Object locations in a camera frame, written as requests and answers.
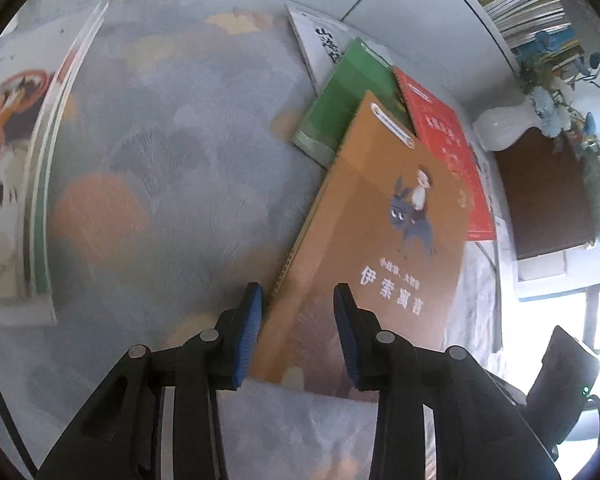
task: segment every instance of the brown book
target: brown book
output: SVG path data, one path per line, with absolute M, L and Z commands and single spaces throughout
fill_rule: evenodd
M 367 92 L 280 277 L 251 375 L 339 397 L 333 287 L 416 346 L 439 349 L 466 237 L 466 192 Z

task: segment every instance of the child illustration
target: child illustration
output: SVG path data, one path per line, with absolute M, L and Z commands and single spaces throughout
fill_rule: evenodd
M 433 181 L 429 171 L 418 166 L 416 172 L 416 187 L 402 188 L 402 177 L 398 177 L 391 199 L 389 220 L 391 225 L 402 232 L 402 242 L 399 252 L 404 250 L 412 238 L 420 238 L 425 252 L 432 255 L 433 229 L 427 219 L 427 194 Z

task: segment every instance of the vase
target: vase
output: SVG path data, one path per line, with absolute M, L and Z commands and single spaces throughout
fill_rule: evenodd
M 518 106 L 491 108 L 481 113 L 474 122 L 474 131 L 485 150 L 499 152 L 506 150 L 529 128 L 541 125 L 531 98 L 526 97 Z

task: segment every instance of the book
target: book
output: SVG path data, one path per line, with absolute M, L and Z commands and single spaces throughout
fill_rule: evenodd
M 398 122 L 410 126 L 391 64 L 365 41 L 356 38 L 320 97 L 302 118 L 291 141 L 328 168 L 367 90 L 377 96 Z
M 39 200 L 44 216 L 46 187 L 33 186 L 32 174 L 42 162 L 40 139 L 45 113 L 61 115 L 56 86 L 76 70 L 81 60 L 74 47 L 93 23 L 92 10 L 71 14 L 19 31 L 0 40 L 0 325 L 55 322 L 48 264 L 46 230 L 40 230 L 35 247 L 38 272 L 26 272 L 34 258 L 25 225 L 30 202 Z
M 391 55 L 386 47 L 358 33 L 345 23 L 317 12 L 286 6 L 289 22 L 298 38 L 311 82 L 317 94 L 327 85 L 334 67 L 340 62 L 351 42 L 357 37 L 391 64 Z
M 464 184 L 366 92 L 280 275 L 251 375 L 357 398 L 333 317 L 339 282 L 385 329 L 440 349 L 466 225 Z
M 474 151 L 466 140 L 456 113 L 422 85 L 394 67 L 398 86 L 420 141 L 469 191 L 468 240 L 493 240 L 493 216 L 484 195 Z

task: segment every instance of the metal screw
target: metal screw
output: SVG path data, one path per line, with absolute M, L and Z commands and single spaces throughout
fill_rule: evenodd
M 376 334 L 376 339 L 379 343 L 389 344 L 395 341 L 395 335 L 388 330 L 382 330 Z
M 200 332 L 200 339 L 202 339 L 202 341 L 215 341 L 219 337 L 220 334 L 215 328 L 209 328 L 208 330 L 203 330 L 202 332 Z
M 449 355 L 456 361 L 462 361 L 466 357 L 466 350 L 461 346 L 452 346 L 449 349 Z
M 146 354 L 146 348 L 144 345 L 133 345 L 129 349 L 129 357 L 131 357 L 132 359 L 138 359 L 144 354 Z

